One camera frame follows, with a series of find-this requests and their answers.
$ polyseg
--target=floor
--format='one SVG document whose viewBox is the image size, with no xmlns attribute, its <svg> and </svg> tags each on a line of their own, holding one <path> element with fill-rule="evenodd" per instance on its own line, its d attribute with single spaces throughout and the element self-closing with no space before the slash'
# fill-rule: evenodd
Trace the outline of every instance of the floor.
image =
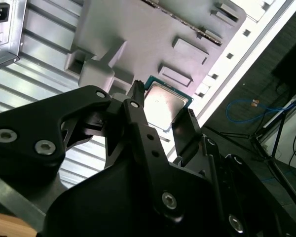
<svg viewBox="0 0 296 237">
<path fill-rule="evenodd" d="M 260 120 L 249 123 L 233 123 L 228 121 L 225 111 L 231 101 L 235 99 L 255 99 L 270 107 L 285 105 L 289 99 L 290 88 L 285 84 L 280 84 L 280 81 L 275 78 L 271 72 L 295 43 L 296 14 L 289 20 L 287 25 L 284 26 L 279 35 L 276 36 L 274 41 L 244 75 L 205 125 L 220 132 L 252 134 L 260 124 Z M 263 113 L 264 109 L 262 108 L 247 106 L 241 103 L 231 106 L 229 110 L 230 117 L 233 120 L 246 120 Z M 272 115 L 266 116 L 262 124 L 265 124 L 271 117 Z M 241 156 L 282 206 L 296 220 L 296 207 L 281 185 L 273 179 L 264 163 L 254 161 L 254 155 L 205 128 L 204 133 L 217 142 L 222 155 L 236 154 Z M 251 144 L 247 140 L 238 139 L 237 141 L 252 149 Z M 287 165 L 281 162 L 278 163 L 283 173 L 289 171 Z M 291 172 L 287 173 L 286 177 L 296 190 L 296 177 Z"/>
</svg>

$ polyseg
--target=silver metal sheet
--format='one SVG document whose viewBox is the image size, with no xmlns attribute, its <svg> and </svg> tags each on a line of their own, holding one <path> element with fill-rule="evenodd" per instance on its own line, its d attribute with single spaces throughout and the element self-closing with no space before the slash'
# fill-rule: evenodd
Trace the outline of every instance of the silver metal sheet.
<svg viewBox="0 0 296 237">
<path fill-rule="evenodd" d="M 195 28 L 142 0 L 86 0 L 72 51 L 80 48 L 102 58 L 117 40 L 126 40 L 127 46 L 116 67 L 135 75 L 135 80 L 146 82 L 150 76 L 158 77 L 158 68 L 165 64 L 193 81 L 185 86 L 170 78 L 163 80 L 192 95 L 245 21 L 246 14 L 241 8 L 228 0 L 223 2 L 239 18 L 232 28 L 227 29 L 225 22 L 211 15 L 212 10 L 217 9 L 214 0 L 158 1 L 184 22 L 215 32 L 222 40 L 219 47 L 204 37 L 198 38 Z M 187 41 L 208 55 L 206 63 L 174 50 L 177 39 Z"/>
<path fill-rule="evenodd" d="M 147 121 L 166 131 L 187 102 L 188 99 L 153 82 L 145 95 L 144 111 Z"/>
<path fill-rule="evenodd" d="M 8 21 L 0 23 L 0 68 L 18 60 L 26 2 L 27 0 L 0 0 L 0 3 L 10 5 Z"/>
</svg>

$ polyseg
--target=black metal bracket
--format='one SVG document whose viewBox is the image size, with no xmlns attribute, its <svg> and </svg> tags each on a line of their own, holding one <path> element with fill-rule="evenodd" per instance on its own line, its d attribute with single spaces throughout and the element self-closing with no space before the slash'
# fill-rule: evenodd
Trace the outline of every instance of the black metal bracket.
<svg viewBox="0 0 296 237">
<path fill-rule="evenodd" d="M 27 200 L 53 192 L 65 152 L 93 135 L 106 137 L 107 150 L 106 169 L 53 198 L 44 225 L 32 222 L 18 203 L 7 205 L 8 196 L 1 195 L 1 203 L 38 231 L 43 226 L 41 236 L 46 237 L 134 236 L 139 231 L 253 236 L 264 230 L 265 236 L 296 236 L 293 220 L 271 204 L 270 193 L 240 158 L 220 156 L 192 110 L 183 110 L 172 125 L 178 167 L 169 164 L 143 106 L 143 84 L 136 81 L 128 96 L 110 98 L 86 86 L 0 114 L 0 187 L 25 203 L 26 210 L 34 209 L 40 220 L 45 213 Z M 256 189 L 261 190 L 253 195 Z M 268 207 L 268 217 L 273 215 L 269 227 L 264 210 L 257 208 L 258 213 L 247 205 L 251 196 Z M 262 220 L 252 220 L 248 211 Z"/>
</svg>

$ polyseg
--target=square hole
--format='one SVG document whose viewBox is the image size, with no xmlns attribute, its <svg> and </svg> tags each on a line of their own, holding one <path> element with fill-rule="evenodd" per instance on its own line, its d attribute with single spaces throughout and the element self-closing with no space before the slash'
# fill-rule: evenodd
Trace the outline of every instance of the square hole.
<svg viewBox="0 0 296 237">
<path fill-rule="evenodd" d="M 232 53 L 228 53 L 228 54 L 227 54 L 227 58 L 228 58 L 228 59 L 232 59 L 232 57 L 233 57 L 233 54 L 232 54 Z"/>
<path fill-rule="evenodd" d="M 212 74 L 211 78 L 213 78 L 213 79 L 217 79 L 217 78 L 218 78 L 218 75 L 216 75 L 216 74 Z"/>
<path fill-rule="evenodd" d="M 246 36 L 246 37 L 248 37 L 250 34 L 251 34 L 251 31 L 249 31 L 249 30 L 245 30 L 243 32 L 243 35 Z"/>
<path fill-rule="evenodd" d="M 270 8 L 270 6 L 271 6 L 270 4 L 268 4 L 268 3 L 265 2 L 265 3 L 263 4 L 263 6 L 262 6 L 262 9 L 263 9 L 264 11 L 267 11 L 267 10 Z"/>
</svg>

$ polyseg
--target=screw hole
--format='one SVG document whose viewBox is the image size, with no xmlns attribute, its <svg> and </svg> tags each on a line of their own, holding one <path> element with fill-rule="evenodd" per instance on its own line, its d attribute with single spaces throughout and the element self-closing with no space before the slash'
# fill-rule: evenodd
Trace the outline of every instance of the screw hole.
<svg viewBox="0 0 296 237">
<path fill-rule="evenodd" d="M 51 149 L 50 145 L 48 145 L 48 144 L 42 144 L 40 147 L 45 151 L 48 151 Z"/>
<path fill-rule="evenodd" d="M 152 153 L 152 155 L 153 155 L 154 157 L 159 157 L 159 153 L 158 153 L 158 152 L 156 152 L 156 151 L 152 151 L 151 153 Z"/>
<path fill-rule="evenodd" d="M 10 138 L 12 137 L 12 135 L 11 135 L 10 133 L 8 133 L 8 132 L 3 132 L 3 133 L 0 135 L 0 137 L 1 137 L 2 139 L 10 139 Z"/>
<path fill-rule="evenodd" d="M 147 138 L 148 138 L 149 140 L 154 140 L 154 137 L 153 137 L 152 135 L 150 135 L 150 134 L 147 135 Z"/>
</svg>

